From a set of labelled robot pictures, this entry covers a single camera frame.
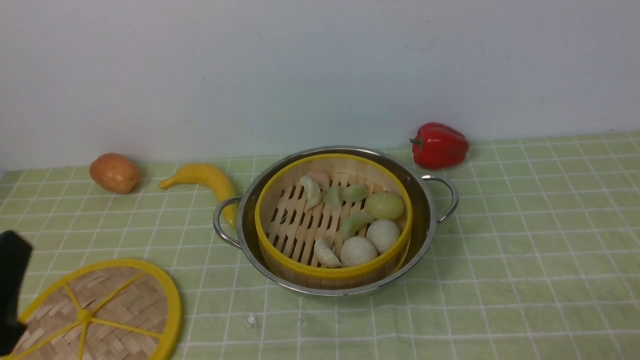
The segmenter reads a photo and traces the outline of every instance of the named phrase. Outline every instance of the toy banana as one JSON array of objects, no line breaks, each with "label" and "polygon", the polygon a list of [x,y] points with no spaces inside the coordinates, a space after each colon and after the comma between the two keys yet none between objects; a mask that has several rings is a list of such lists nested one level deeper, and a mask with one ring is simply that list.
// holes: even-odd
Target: toy banana
[{"label": "toy banana", "polygon": [[[174,175],[162,180],[160,189],[167,190],[179,184],[199,184],[211,189],[218,202],[236,196],[236,189],[227,175],[214,165],[207,163],[188,163],[178,169]],[[227,206],[222,211],[230,227],[236,228],[237,204]]]}]

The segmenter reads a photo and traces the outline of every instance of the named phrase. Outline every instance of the yellow rim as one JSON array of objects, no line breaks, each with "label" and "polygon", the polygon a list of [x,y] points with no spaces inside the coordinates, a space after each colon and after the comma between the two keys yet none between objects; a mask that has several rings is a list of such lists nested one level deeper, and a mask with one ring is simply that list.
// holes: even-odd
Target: yellow rim
[{"label": "yellow rim", "polygon": [[[297,167],[298,165],[308,163],[310,161],[315,161],[318,159],[326,159],[326,158],[331,158],[331,159],[342,158],[342,159],[363,161],[378,168],[380,171],[384,172],[385,175],[393,179],[393,181],[396,183],[399,189],[400,195],[404,199],[404,206],[406,211],[406,225],[404,226],[404,229],[400,234],[400,238],[385,253],[383,253],[382,255],[378,256],[377,258],[373,259],[368,263],[364,263],[357,266],[351,266],[348,268],[316,268],[313,266],[301,264],[295,260],[289,259],[288,257],[284,256],[284,254],[282,254],[280,251],[278,251],[278,249],[276,249],[273,246],[273,244],[269,241],[266,234],[264,233],[264,230],[262,229],[262,222],[260,221],[260,209],[262,208],[262,200],[264,199],[264,194],[267,191],[269,191],[273,183],[284,173],[286,173],[287,171],[289,171],[294,167]],[[262,249],[266,250],[269,253],[269,255],[273,256],[279,263],[285,265],[291,270],[294,270],[295,272],[305,274],[307,276],[322,277],[325,279],[332,279],[332,280],[342,280],[342,279],[347,279],[354,276],[363,275],[368,272],[371,272],[374,269],[377,269],[380,266],[383,266],[385,263],[387,263],[387,261],[389,261],[393,256],[395,256],[399,251],[401,251],[403,247],[406,246],[408,242],[408,236],[410,233],[411,225],[413,222],[413,208],[411,206],[411,200],[409,198],[409,194],[406,192],[406,189],[404,188],[400,180],[398,180],[398,178],[393,173],[391,173],[391,171],[387,170],[385,167],[381,166],[380,164],[365,158],[361,158],[359,156],[348,155],[348,154],[321,154],[321,155],[309,156],[308,158],[304,158],[287,165],[286,167],[281,169],[277,174],[275,174],[266,183],[266,185],[264,186],[264,189],[262,189],[262,191],[260,192],[260,195],[258,196],[258,201],[256,202],[255,208],[258,210],[254,213],[255,225],[256,225],[256,230],[258,232],[258,240],[262,244]]]},{"label": "yellow rim", "polygon": [[[67,285],[68,282],[73,280],[73,279],[75,279],[76,277],[82,276],[82,275],[90,273],[92,271],[96,271],[96,270],[100,270],[100,269],[108,268],[108,267],[112,267],[112,266],[128,266],[128,267],[132,267],[132,268],[138,268],[138,269],[141,270],[141,272],[139,274],[137,274],[136,276],[134,276],[132,279],[129,279],[124,284],[120,285],[116,290],[112,291],[106,298],[104,298],[104,300],[102,300],[102,302],[99,303],[98,306],[96,306],[94,309],[92,309],[91,312],[85,311],[80,306],[80,304],[78,303],[76,297],[73,295],[73,293],[69,289],[69,287]],[[162,334],[158,334],[156,332],[146,331],[146,330],[143,330],[143,329],[138,329],[138,328],[131,327],[131,326],[124,325],[124,324],[120,324],[120,323],[113,323],[113,322],[110,322],[108,320],[102,320],[102,319],[98,319],[98,318],[94,318],[93,317],[93,314],[95,314],[104,304],[106,304],[111,299],[113,299],[113,297],[115,297],[118,293],[120,293],[120,291],[122,291],[128,285],[133,283],[137,278],[139,278],[139,277],[141,277],[142,275],[145,275],[145,274],[150,274],[151,276],[153,276],[160,283],[160,285],[162,285],[164,293],[166,295],[168,314],[167,314],[166,324],[164,325],[164,331],[162,332]],[[178,294],[178,289],[175,287],[175,284],[173,283],[173,281],[171,280],[169,275],[167,275],[162,269],[160,269],[159,267],[157,267],[157,266],[155,266],[155,265],[153,265],[151,263],[147,263],[146,261],[141,261],[141,260],[137,260],[137,259],[113,259],[113,260],[101,261],[99,263],[95,263],[95,264],[86,266],[84,268],[80,268],[80,269],[78,269],[78,270],[76,270],[74,272],[71,272],[71,273],[65,275],[60,280],[58,280],[55,283],[53,283],[45,291],[43,291],[27,307],[27,309],[21,314],[20,321],[22,323],[27,323],[27,320],[29,319],[31,314],[36,309],[38,309],[38,307],[40,307],[42,305],[44,300],[46,298],[48,298],[49,296],[51,296],[51,294],[54,293],[55,291],[58,291],[60,288],[66,289],[67,295],[71,298],[73,303],[76,305],[76,309],[78,310],[78,313],[80,314],[82,311],[85,311],[87,316],[90,317],[90,319],[85,321],[85,322],[82,321],[82,320],[78,320],[78,321],[66,326],[63,329],[60,329],[59,331],[55,332],[54,334],[52,334],[48,338],[46,338],[43,341],[40,341],[38,344],[30,347],[28,350],[20,353],[20,355],[17,355],[17,356],[10,355],[10,356],[8,356],[8,359],[13,359],[13,360],[22,359],[25,356],[28,356],[33,351],[35,351],[38,348],[40,348],[43,344],[48,343],[51,340],[53,340],[54,338],[58,337],[60,334],[64,334],[65,332],[71,330],[72,328],[74,328],[74,327],[76,327],[78,325],[83,325],[83,332],[82,332],[82,335],[81,335],[81,342],[80,342],[80,346],[79,346],[79,350],[78,350],[78,358],[81,359],[81,354],[83,353],[83,349],[84,349],[86,331],[87,331],[87,327],[88,327],[90,322],[101,323],[103,325],[108,325],[108,326],[112,326],[112,327],[119,327],[121,329],[126,329],[126,330],[129,330],[129,331],[139,332],[141,334],[145,334],[145,335],[148,335],[148,336],[152,336],[154,338],[158,338],[159,341],[158,341],[156,350],[154,351],[153,354],[151,354],[149,356],[150,360],[165,360],[165,359],[168,359],[171,356],[173,350],[175,349],[176,344],[178,343],[178,336],[180,334],[180,328],[182,326],[182,315],[181,315],[182,314],[182,306],[180,304],[180,295]]]}]

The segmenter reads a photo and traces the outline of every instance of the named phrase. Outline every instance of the green checkered tablecloth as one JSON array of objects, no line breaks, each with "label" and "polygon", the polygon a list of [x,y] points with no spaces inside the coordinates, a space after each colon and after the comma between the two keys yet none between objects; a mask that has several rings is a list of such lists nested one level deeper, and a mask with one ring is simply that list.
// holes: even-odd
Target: green checkered tablecloth
[{"label": "green checkered tablecloth", "polygon": [[[242,190],[279,158],[212,162]],[[442,172],[460,191],[455,216],[371,297],[303,299],[267,281],[213,234],[208,189],[158,188],[180,163],[140,164],[124,196],[86,167],[9,172],[0,229],[35,246],[23,308],[98,260],[163,267],[184,302],[174,359],[640,358],[640,133],[475,143],[468,158]],[[432,191],[444,209],[446,189]]]}]

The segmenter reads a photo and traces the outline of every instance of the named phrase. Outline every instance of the white wall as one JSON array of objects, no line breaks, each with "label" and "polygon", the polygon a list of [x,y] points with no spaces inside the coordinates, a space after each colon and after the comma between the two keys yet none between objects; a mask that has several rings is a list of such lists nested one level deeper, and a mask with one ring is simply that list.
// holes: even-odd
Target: white wall
[{"label": "white wall", "polygon": [[5,0],[0,168],[640,128],[638,0]]}]

